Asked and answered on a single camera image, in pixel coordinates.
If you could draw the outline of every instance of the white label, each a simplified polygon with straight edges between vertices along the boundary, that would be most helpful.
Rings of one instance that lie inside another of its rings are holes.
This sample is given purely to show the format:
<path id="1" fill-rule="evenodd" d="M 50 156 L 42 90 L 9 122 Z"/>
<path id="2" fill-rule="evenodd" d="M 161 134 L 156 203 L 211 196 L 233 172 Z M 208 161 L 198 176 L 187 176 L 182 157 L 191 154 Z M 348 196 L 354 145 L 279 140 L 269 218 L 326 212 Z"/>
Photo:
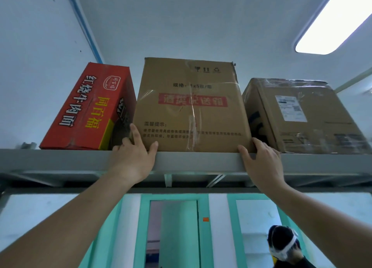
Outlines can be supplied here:
<path id="1" fill-rule="evenodd" d="M 275 96 L 285 121 L 307 122 L 296 97 Z"/>

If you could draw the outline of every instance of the metal shelf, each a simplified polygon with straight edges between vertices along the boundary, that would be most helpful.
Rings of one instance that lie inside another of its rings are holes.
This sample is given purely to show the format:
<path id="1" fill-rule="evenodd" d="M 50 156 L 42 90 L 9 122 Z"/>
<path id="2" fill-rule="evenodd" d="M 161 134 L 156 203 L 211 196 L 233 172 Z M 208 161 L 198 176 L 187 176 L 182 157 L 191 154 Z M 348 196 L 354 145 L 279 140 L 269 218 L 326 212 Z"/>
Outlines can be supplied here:
<path id="1" fill-rule="evenodd" d="M 34 187 L 33 183 L 52 187 L 89 185 L 106 171 L 109 154 L 2 149 L 0 179 L 12 187 L 23 187 L 24 181 L 31 182 L 27 187 Z M 283 154 L 282 161 L 286 180 L 296 187 L 360 187 L 372 182 L 372 155 Z M 139 186 L 161 188 L 172 184 L 189 188 L 253 187 L 239 153 L 158 152 L 151 175 Z"/>

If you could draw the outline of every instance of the light fixture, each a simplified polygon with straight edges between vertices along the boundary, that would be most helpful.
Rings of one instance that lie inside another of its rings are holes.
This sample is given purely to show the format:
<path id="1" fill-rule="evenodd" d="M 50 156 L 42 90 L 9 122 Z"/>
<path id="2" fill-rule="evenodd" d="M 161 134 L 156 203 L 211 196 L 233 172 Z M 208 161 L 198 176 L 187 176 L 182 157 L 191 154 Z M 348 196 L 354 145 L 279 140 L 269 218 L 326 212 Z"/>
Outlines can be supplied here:
<path id="1" fill-rule="evenodd" d="M 372 0 L 329 0 L 296 45 L 296 52 L 327 55 L 372 14 Z"/>

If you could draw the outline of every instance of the red printed label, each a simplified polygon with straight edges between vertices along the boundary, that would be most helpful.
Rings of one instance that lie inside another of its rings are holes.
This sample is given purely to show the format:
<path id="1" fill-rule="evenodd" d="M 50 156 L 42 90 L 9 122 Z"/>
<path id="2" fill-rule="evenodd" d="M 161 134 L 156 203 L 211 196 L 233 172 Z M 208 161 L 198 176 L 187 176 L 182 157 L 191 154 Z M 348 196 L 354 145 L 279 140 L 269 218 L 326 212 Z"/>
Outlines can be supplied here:
<path id="1" fill-rule="evenodd" d="M 159 93 L 158 104 L 169 104 L 173 106 L 227 107 L 227 98 L 221 96 Z"/>
<path id="2" fill-rule="evenodd" d="M 106 90 L 116 90 L 118 88 L 119 82 L 120 82 L 119 76 L 109 76 L 108 78 L 105 79 L 103 87 Z"/>

